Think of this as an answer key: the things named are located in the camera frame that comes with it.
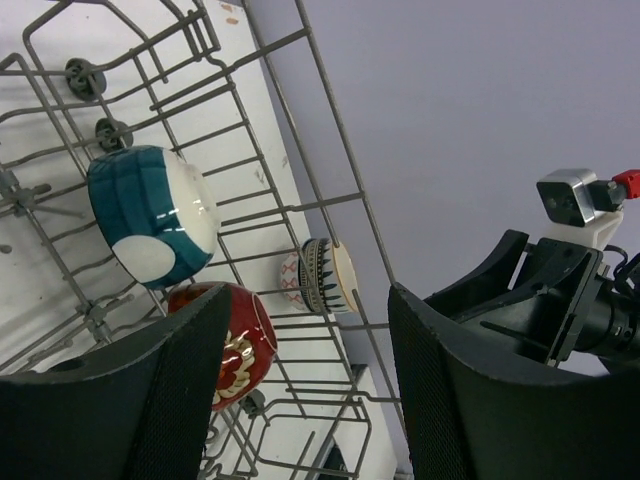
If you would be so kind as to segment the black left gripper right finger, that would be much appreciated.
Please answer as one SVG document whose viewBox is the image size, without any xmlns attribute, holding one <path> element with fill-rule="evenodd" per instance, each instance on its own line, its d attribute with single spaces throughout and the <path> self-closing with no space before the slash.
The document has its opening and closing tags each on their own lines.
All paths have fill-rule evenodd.
<svg viewBox="0 0 640 480">
<path fill-rule="evenodd" d="M 388 319 L 417 479 L 635 479 L 639 373 L 585 376 L 493 346 L 401 284 Z"/>
</svg>

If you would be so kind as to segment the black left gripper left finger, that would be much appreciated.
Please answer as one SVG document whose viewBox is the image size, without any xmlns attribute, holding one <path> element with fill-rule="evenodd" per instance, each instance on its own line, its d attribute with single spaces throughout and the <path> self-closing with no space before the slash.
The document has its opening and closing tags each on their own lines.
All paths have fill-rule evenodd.
<svg viewBox="0 0 640 480">
<path fill-rule="evenodd" d="M 218 286 L 101 349 L 2 376 L 2 478 L 197 478 L 230 317 Z"/>
</svg>

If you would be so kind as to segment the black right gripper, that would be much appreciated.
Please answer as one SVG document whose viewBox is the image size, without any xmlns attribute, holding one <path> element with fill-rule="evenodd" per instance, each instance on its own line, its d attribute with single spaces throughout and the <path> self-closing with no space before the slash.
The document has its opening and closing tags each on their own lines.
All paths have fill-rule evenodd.
<svg viewBox="0 0 640 480">
<path fill-rule="evenodd" d="M 599 272 L 602 252 L 543 238 L 529 248 L 511 288 L 528 239 L 506 231 L 472 272 L 423 300 L 424 326 L 519 340 L 517 354 L 539 363 L 558 364 L 580 352 L 605 364 L 637 365 L 639 257 L 607 246 L 622 256 L 609 278 Z"/>
</svg>

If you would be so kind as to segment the red floral bowl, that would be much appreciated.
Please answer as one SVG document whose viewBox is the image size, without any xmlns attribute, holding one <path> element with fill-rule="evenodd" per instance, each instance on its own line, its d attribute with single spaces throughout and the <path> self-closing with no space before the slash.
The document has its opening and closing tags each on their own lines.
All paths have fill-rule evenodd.
<svg viewBox="0 0 640 480">
<path fill-rule="evenodd" d="M 211 409 L 222 411 L 264 380 L 278 351 L 276 334 L 259 296 L 227 282 L 231 318 Z"/>
</svg>

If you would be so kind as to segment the white bowl teal stripes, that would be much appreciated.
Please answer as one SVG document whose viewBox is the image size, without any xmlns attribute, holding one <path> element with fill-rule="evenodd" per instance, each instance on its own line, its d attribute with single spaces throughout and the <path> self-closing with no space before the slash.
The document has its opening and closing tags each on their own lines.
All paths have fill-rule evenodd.
<svg viewBox="0 0 640 480">
<path fill-rule="evenodd" d="M 353 291 L 358 290 L 357 276 L 344 243 L 335 246 L 329 240 L 321 260 L 323 303 L 331 313 L 357 313 Z"/>
</svg>

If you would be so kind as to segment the red diamond pattern bowl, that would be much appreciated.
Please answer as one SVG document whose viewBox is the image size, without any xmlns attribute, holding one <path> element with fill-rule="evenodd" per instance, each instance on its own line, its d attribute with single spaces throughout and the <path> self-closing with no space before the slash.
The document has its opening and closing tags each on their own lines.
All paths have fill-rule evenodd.
<svg viewBox="0 0 640 480">
<path fill-rule="evenodd" d="M 292 252 L 282 261 L 279 269 L 280 288 L 287 301 L 297 310 L 304 311 L 306 304 L 303 300 L 299 282 L 299 255 Z"/>
</svg>

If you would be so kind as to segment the black gold patterned bowl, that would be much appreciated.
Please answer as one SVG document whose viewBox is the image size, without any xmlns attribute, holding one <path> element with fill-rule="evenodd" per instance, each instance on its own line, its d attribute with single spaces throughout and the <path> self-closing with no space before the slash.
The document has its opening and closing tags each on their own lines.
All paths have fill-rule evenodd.
<svg viewBox="0 0 640 480">
<path fill-rule="evenodd" d="M 301 248 L 298 281 L 303 302 L 312 313 L 320 313 L 323 308 L 323 267 L 327 263 L 325 248 L 328 244 L 327 238 L 311 238 Z"/>
</svg>

